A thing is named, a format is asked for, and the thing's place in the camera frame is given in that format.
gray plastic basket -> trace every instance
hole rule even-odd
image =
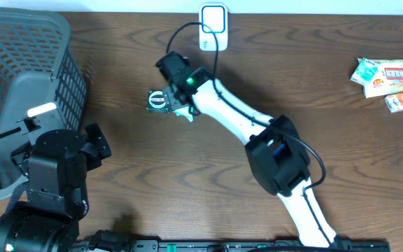
[[[59,14],[0,8],[0,133],[48,102],[56,103],[64,127],[80,129],[87,86],[68,47],[70,33]],[[26,181],[10,153],[27,141],[21,134],[0,140],[0,199]]]

small box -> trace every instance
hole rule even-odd
[[[385,102],[391,113],[403,111],[403,92],[388,95],[385,97]]]

